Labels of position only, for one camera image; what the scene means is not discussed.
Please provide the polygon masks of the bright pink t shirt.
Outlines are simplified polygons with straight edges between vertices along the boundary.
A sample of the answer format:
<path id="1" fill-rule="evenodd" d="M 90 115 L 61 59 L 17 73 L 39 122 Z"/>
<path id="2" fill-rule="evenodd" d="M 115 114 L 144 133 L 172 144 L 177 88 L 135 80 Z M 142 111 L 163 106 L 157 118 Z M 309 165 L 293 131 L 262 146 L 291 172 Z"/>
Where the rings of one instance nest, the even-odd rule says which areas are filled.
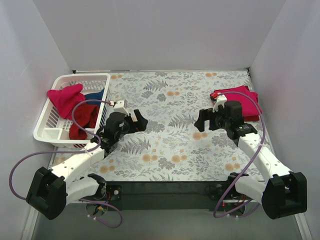
<path id="1" fill-rule="evenodd" d="M 213 101 L 214 96 L 217 95 L 217 93 L 224 94 L 226 92 L 237 92 L 237 93 L 242 93 L 246 95 L 247 97 L 251 98 L 255 102 L 255 104 L 259 108 L 259 111 L 262 113 L 262 110 L 258 104 L 258 94 L 254 91 L 251 91 L 247 85 L 241 85 L 238 87 L 227 88 L 227 89 L 217 89 L 210 94 L 210 98 Z M 247 97 L 237 93 L 228 93 L 225 96 L 228 101 L 238 101 L 241 103 L 242 115 L 244 116 L 244 120 L 246 122 L 258 121 L 260 119 L 260 116 L 255 105 Z"/>

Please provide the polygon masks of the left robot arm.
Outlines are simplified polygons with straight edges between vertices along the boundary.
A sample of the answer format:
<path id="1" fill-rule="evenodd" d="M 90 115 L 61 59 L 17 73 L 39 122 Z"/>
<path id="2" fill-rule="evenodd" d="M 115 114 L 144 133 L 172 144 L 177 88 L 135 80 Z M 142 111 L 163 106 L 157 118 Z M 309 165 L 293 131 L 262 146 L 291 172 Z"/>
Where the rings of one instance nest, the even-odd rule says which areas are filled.
<path id="1" fill-rule="evenodd" d="M 112 153 L 123 136 L 146 130 L 148 120 L 137 109 L 134 114 L 136 121 L 130 114 L 112 112 L 82 150 L 50 169 L 39 168 L 32 179 L 26 202 L 53 220 L 74 201 L 82 198 L 102 200 L 107 193 L 106 180 L 95 173 L 83 173 Z"/>

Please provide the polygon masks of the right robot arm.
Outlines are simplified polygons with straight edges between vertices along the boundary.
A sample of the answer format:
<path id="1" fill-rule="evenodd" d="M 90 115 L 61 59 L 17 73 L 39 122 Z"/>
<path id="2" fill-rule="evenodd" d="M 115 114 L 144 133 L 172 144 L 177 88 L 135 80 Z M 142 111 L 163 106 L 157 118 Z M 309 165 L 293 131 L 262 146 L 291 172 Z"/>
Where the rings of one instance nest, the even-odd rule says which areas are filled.
<path id="1" fill-rule="evenodd" d="M 266 215 L 279 219 L 307 211 L 307 179 L 302 172 L 293 172 L 265 147 L 265 136 L 244 121 L 242 105 L 238 101 L 216 102 L 213 108 L 201 109 L 194 126 L 204 132 L 205 122 L 209 130 L 223 129 L 234 144 L 254 164 L 266 183 L 246 175 L 244 168 L 240 173 L 232 173 L 226 182 L 226 189 L 218 200 L 220 206 L 228 195 L 237 199 L 245 195 L 250 201 L 259 203 Z"/>

